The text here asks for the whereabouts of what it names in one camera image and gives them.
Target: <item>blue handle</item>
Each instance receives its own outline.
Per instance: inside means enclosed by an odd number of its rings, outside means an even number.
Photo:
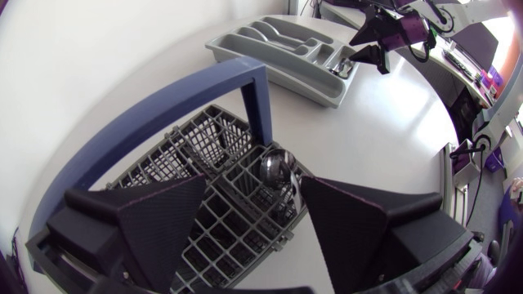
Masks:
[[[119,115],[61,169],[34,214],[29,237],[43,229],[66,189],[89,189],[143,141],[190,111],[241,87],[254,138],[272,142],[265,65],[250,57],[228,60],[166,86]]]

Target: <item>gray cutlery tray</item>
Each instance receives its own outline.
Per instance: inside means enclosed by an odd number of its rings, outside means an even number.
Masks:
[[[323,106],[337,108],[357,71],[348,78],[329,72],[355,51],[313,29],[274,17],[233,29],[207,42],[217,61],[251,56],[267,64],[269,80]]]

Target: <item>white table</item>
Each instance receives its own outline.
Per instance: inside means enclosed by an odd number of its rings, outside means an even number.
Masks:
[[[354,29],[361,28],[365,22],[365,14],[359,9],[339,7],[329,4],[325,1],[321,3],[320,13],[327,20],[337,22],[341,25],[348,25]],[[412,45],[412,48],[416,51],[417,54],[424,56],[425,51],[422,49],[421,43]],[[429,54],[430,60],[436,62],[442,69],[450,72],[453,76],[458,78],[458,80],[468,88],[471,95],[483,107],[489,108],[490,103],[487,98],[483,96],[483,93],[473,82],[467,79],[461,73],[461,71],[454,68],[454,66],[443,57],[443,50],[449,50],[449,46],[443,38],[438,36],[436,37],[436,47],[434,47]],[[458,59],[472,72],[473,75],[477,72],[480,72],[480,70],[463,53],[459,52],[458,50],[454,50],[453,54],[458,57]]]
[[[299,16],[276,16],[310,26],[348,42],[355,30]],[[125,78],[76,126],[56,156],[42,171],[17,234],[20,262],[29,290],[58,290],[29,267],[27,242],[30,222],[46,188],[70,157],[110,120],[161,87],[215,64],[204,43],[250,20],[216,25],[173,44],[134,74]],[[457,144],[452,122],[437,94],[419,72],[395,52],[391,73],[381,75],[372,65],[361,65],[339,109],[324,108],[275,84],[270,85],[274,139],[315,175],[393,192],[421,194],[440,190],[440,149]],[[247,119],[239,91],[215,100]],[[183,123],[197,111],[188,114]],[[131,152],[95,184],[99,189],[134,163],[163,138],[163,131]],[[311,218],[293,231],[284,250],[271,254],[238,287],[311,286],[316,293],[333,293]]]

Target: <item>metal utensil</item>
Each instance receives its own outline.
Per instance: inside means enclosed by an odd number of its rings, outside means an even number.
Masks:
[[[261,161],[260,178],[263,184],[275,190],[281,190],[286,184],[292,186],[294,206],[297,212],[302,209],[300,185],[294,170],[294,155],[285,149],[271,150]]]

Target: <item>computer monitor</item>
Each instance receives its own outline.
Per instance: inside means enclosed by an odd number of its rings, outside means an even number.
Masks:
[[[433,0],[435,4],[461,4],[458,0]],[[498,39],[482,24],[471,24],[450,37],[478,67],[488,71],[498,49]]]

